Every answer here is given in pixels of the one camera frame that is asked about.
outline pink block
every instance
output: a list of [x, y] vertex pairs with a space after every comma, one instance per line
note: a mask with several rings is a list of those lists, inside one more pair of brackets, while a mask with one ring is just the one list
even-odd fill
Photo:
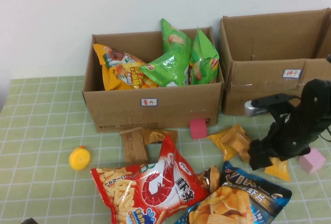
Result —
[[311, 174], [311, 173], [315, 172], [316, 170], [320, 169], [324, 165], [324, 163], [325, 163], [325, 158], [315, 148], [312, 148], [310, 150], [310, 153], [299, 157], [299, 164], [309, 174]]
[[192, 139], [197, 140], [208, 136], [205, 119], [190, 120]]

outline yellow snack bag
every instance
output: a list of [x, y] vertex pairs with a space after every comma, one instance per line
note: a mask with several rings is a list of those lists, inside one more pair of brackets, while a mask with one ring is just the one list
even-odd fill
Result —
[[158, 86], [141, 72], [140, 66], [146, 63], [136, 56], [101, 44], [94, 44], [93, 48], [102, 66], [102, 78], [106, 91]]
[[219, 133], [216, 133], [214, 135], [209, 135], [207, 138], [211, 139], [213, 143], [223, 152], [224, 161], [230, 160], [233, 158], [237, 152], [235, 149], [230, 147], [229, 145], [223, 144], [221, 142], [222, 138], [227, 134], [227, 132], [231, 129], [231, 127], [228, 127], [224, 130], [222, 130]]
[[290, 182], [291, 179], [288, 170], [288, 161], [280, 161], [279, 158], [270, 158], [270, 160], [273, 165], [265, 168], [264, 173]]
[[244, 163], [248, 163], [249, 154], [247, 153], [249, 148], [250, 138], [246, 136], [242, 127], [236, 124], [231, 128], [222, 138], [221, 142], [235, 149], [239, 153], [241, 160]]

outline label on box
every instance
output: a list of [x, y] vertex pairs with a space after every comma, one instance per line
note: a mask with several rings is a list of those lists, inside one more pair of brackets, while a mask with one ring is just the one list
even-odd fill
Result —
[[141, 106], [155, 107], [155, 106], [157, 106], [157, 99], [156, 98], [141, 98]]
[[301, 69], [286, 69], [283, 73], [283, 78], [300, 78]]

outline cardboard box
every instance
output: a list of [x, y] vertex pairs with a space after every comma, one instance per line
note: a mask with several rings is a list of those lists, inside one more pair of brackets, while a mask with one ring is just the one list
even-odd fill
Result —
[[[192, 39], [197, 33], [197, 29], [182, 31]], [[215, 44], [212, 28], [202, 31]], [[92, 44], [95, 43], [128, 52], [147, 63], [163, 54], [161, 32], [93, 35]], [[205, 118], [208, 125], [216, 125], [223, 84], [219, 66], [218, 80], [213, 84], [105, 91], [101, 66], [91, 46], [83, 97], [98, 132], [133, 127], [189, 127], [193, 118]], [[145, 99], [153, 101], [153, 106], [142, 106]]]
[[224, 113], [243, 115], [248, 100], [277, 93], [300, 96], [308, 81], [330, 80], [331, 64], [320, 50], [327, 46], [324, 37], [331, 37], [326, 32], [329, 19], [330, 9], [223, 17]]

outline chip bag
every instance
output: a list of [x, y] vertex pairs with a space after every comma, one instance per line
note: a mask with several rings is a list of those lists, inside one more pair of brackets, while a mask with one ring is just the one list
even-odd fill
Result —
[[222, 186], [188, 214], [188, 223], [254, 224], [249, 193]]
[[216, 82], [218, 61], [219, 55], [216, 48], [198, 28], [190, 58], [189, 84]]
[[160, 86], [188, 85], [192, 39], [161, 20], [164, 55], [142, 66], [141, 71]]
[[[290, 190], [233, 167], [228, 161], [224, 162], [220, 183], [232, 191], [243, 190], [249, 194], [253, 222], [236, 223], [271, 223], [292, 196]], [[226, 207], [223, 211], [231, 213], [231, 207]]]
[[169, 135], [163, 140], [157, 163], [94, 168], [91, 174], [112, 211], [112, 224], [159, 224], [209, 195]]
[[94, 44], [106, 91], [112, 89], [149, 88], [158, 85], [141, 72], [146, 63], [139, 58], [101, 44]]
[[288, 170], [288, 161], [280, 161], [279, 158], [270, 158], [270, 160], [273, 165], [265, 168], [264, 173], [290, 182], [291, 179]]

